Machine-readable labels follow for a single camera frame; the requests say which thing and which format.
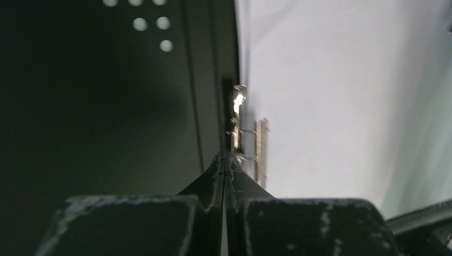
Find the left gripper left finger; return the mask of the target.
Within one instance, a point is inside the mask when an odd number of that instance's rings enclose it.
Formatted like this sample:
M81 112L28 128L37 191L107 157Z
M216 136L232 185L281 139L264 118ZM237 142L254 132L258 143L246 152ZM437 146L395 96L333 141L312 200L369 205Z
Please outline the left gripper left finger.
M175 196L66 199L37 255L220 255L224 155Z

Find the metal folder clip mechanism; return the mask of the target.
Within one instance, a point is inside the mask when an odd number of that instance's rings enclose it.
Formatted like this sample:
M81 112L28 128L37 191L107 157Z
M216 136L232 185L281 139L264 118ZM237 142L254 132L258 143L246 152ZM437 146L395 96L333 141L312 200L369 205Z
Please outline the metal folder clip mechanism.
M256 119L254 127L246 126L251 121L246 118L247 86L232 87L232 129L227 132L231 138L230 151L236 157L240 167L252 174L256 183L263 189L268 182L268 135L269 121Z

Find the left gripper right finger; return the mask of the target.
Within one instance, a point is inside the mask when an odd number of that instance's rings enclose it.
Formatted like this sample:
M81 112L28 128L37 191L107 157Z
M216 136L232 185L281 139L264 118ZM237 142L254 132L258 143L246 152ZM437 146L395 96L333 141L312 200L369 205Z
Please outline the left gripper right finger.
M225 156L230 255L398 255L376 207L358 198L277 199Z

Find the black folder with beige cover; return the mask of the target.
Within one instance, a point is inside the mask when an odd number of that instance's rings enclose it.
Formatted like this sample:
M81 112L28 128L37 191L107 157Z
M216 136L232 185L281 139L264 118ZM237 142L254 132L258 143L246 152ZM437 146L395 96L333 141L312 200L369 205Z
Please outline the black folder with beige cover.
M1 1L1 255L78 195L174 195L229 144L234 1Z

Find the white paper sheet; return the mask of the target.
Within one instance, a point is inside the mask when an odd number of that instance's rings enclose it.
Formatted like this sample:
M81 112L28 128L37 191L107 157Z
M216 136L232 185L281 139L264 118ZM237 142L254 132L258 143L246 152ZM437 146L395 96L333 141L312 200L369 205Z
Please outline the white paper sheet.
M386 218L451 198L451 1L236 1L267 191Z

